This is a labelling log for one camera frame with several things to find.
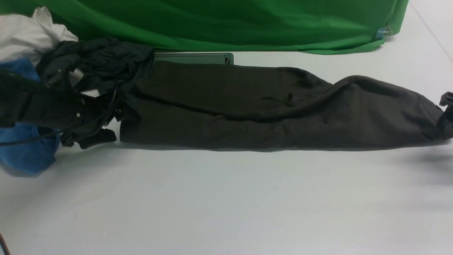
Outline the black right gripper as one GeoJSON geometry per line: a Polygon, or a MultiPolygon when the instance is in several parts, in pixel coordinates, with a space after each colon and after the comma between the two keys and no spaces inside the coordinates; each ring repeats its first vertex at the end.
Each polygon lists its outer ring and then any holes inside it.
{"type": "Polygon", "coordinates": [[[453,92],[446,92],[441,96],[440,106],[446,108],[437,120],[436,126],[439,129],[443,129],[453,124],[453,92]]]}

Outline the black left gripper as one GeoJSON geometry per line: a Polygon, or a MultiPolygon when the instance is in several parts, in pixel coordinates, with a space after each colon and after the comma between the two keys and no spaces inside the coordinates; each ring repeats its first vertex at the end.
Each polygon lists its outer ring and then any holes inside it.
{"type": "Polygon", "coordinates": [[[26,79],[6,69],[1,70],[1,127],[10,129],[16,123],[43,126],[64,132],[63,147],[81,149],[117,141],[115,132],[103,129],[114,117],[122,99],[118,89],[98,97],[75,92],[66,75],[57,75],[56,84],[26,79]]]}

